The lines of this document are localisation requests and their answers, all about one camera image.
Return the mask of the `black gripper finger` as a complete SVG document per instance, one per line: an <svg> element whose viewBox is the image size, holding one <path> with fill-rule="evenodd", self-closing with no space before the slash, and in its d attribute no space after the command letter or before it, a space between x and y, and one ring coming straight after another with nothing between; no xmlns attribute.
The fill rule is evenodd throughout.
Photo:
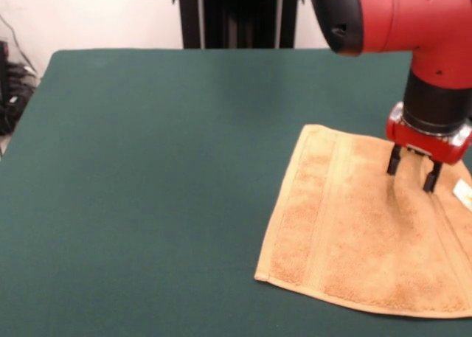
<svg viewBox="0 0 472 337"><path fill-rule="evenodd" d="M443 163L440 161L433 161L433 168L426 176L425 182L423 184L423 191L427 193L433 193L438 178L440 177L440 172L443 167Z"/></svg>
<svg viewBox="0 0 472 337"><path fill-rule="evenodd" d="M387 174L390 176L394 176L397 172L398 165L400 164L401 161L401 151L402 151L402 146L395 143L392 152L389 158L389 163L387 167Z"/></svg>

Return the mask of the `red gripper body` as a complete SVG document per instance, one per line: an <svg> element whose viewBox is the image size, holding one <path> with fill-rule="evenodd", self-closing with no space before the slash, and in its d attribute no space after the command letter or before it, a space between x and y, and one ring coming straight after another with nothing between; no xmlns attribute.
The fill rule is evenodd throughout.
<svg viewBox="0 0 472 337"><path fill-rule="evenodd" d="M386 123L386 136L401 147L429 156L433 161L456 164L471 145L471 123L467 121L451 135L421 133L403 118L403 102L397 102Z"/></svg>

